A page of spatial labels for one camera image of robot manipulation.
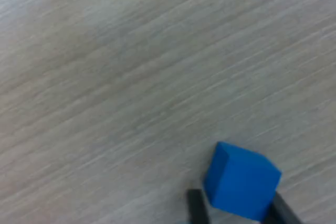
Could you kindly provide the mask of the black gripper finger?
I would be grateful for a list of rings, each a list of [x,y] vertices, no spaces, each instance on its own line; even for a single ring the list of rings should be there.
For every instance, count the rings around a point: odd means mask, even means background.
[[[211,221],[200,189],[188,189],[186,201],[191,224],[210,224]]]
[[[303,224],[299,217],[289,207],[280,193],[276,192],[267,211],[263,224]]]

